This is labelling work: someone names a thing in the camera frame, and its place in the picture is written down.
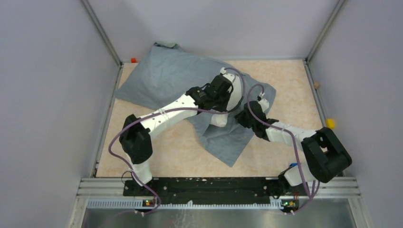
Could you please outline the white pillow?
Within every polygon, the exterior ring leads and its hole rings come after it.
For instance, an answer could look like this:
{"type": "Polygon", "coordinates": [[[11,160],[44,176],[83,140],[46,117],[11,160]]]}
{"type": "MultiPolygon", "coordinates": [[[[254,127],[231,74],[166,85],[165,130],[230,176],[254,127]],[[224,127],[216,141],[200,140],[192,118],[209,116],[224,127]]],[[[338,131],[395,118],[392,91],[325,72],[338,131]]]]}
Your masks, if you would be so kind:
{"type": "Polygon", "coordinates": [[[242,82],[240,81],[240,77],[238,76],[238,86],[234,88],[233,92],[230,95],[227,106],[228,110],[226,112],[219,112],[220,114],[214,114],[211,117],[210,125],[214,125],[217,127],[226,126],[229,113],[237,109],[243,99],[242,91],[242,82]]]}

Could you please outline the grey-blue and beige pillowcase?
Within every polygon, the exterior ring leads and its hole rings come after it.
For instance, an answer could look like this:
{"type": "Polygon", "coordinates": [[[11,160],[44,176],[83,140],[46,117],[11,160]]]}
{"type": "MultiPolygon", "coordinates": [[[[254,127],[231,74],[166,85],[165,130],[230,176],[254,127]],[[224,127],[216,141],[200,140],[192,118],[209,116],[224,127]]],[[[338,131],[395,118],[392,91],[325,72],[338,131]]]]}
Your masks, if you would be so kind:
{"type": "MultiPolygon", "coordinates": [[[[187,90],[210,83],[223,67],[230,64],[185,52],[179,45],[166,47],[154,44],[116,92],[116,98],[157,110],[187,90]]],[[[212,114],[189,117],[203,148],[232,167],[254,136],[251,129],[237,124],[234,116],[243,110],[246,100],[230,113],[224,127],[210,122],[212,114]]]]}

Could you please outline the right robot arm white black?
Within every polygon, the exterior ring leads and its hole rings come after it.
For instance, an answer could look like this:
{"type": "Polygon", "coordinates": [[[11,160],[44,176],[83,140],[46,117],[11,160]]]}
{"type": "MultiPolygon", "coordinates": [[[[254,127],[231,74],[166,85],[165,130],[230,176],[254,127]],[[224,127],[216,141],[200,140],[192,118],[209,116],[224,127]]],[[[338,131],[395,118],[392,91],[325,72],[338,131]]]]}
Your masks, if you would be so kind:
{"type": "Polygon", "coordinates": [[[296,165],[278,176],[278,188],[283,195],[291,196],[297,191],[298,185],[309,181],[328,183],[352,164],[350,154],[332,129],[302,129],[267,118],[263,112],[267,106],[266,100],[248,102],[235,120],[263,140],[283,143],[295,152],[303,152],[305,162],[296,158],[296,165]]]}

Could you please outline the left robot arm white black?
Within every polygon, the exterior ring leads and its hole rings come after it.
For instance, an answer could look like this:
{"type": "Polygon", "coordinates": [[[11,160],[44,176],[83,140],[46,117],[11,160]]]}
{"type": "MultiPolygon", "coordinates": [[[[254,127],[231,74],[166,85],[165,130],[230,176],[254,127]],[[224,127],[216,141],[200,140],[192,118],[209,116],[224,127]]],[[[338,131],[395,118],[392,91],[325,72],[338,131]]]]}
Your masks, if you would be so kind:
{"type": "Polygon", "coordinates": [[[136,175],[134,190],[140,196],[152,192],[152,174],[149,159],[153,154],[152,140],[164,130],[186,118],[196,116],[203,110],[212,113],[210,125],[224,127],[229,112],[242,96],[239,76],[221,73],[204,87],[192,87],[172,103],[149,114],[128,116],[119,142],[130,159],[132,172],[136,175]]]}

